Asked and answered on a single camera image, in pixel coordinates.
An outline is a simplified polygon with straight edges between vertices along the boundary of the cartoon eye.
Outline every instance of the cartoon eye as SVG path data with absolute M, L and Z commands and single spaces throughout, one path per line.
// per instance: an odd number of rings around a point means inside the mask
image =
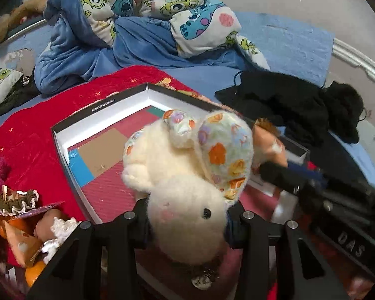
M 171 11 L 173 12 L 179 12 L 183 9 L 185 9 L 185 5 L 182 3 L 174 4 L 173 6 L 171 6 Z
M 211 218 L 211 211 L 209 209 L 203 210 L 203 219 L 208 220 Z
M 90 3 L 94 6 L 101 6 L 102 0 L 90 0 Z

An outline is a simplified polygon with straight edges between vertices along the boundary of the plush toy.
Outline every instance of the plush toy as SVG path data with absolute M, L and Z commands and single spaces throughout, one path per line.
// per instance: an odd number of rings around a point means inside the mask
M 227 209 L 239 200 L 252 160 L 252 131 L 237 115 L 216 111 L 196 120 L 169 110 L 127 141 L 122 178 L 138 199 L 149 194 L 159 248 L 201 265 L 224 245 Z

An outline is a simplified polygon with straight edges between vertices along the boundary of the blue cartoon monster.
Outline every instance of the blue cartoon monster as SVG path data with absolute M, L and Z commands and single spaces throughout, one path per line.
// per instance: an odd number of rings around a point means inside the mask
M 224 6 L 225 4 L 221 0 L 204 0 L 202 6 L 190 9 L 190 20 L 180 27 L 185 40 L 194 40 L 204 33 L 211 23 L 215 10 Z
M 134 15 L 133 0 L 116 0 L 111 7 L 112 12 L 121 17 Z

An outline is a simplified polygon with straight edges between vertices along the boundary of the plush toy foot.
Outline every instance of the plush toy foot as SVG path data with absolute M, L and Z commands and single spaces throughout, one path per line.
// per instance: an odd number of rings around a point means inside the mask
M 122 180 L 126 186 L 138 192 L 147 193 L 153 188 L 146 165 L 140 163 L 127 165 L 122 172 Z

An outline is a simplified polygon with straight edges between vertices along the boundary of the red cloth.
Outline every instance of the red cloth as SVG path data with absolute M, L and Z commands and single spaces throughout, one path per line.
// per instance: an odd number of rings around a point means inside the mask
M 81 108 L 144 83 L 158 83 L 168 74 L 154 67 L 133 66 L 79 85 L 36 106 L 13 114 L 0 127 L 0 157 L 11 171 L 6 184 L 15 190 L 37 190 L 42 206 L 65 201 L 61 209 L 76 220 L 84 220 L 61 168 L 51 128 Z M 194 92 L 172 79 L 177 90 Z M 8 262 L 17 265 L 12 252 Z

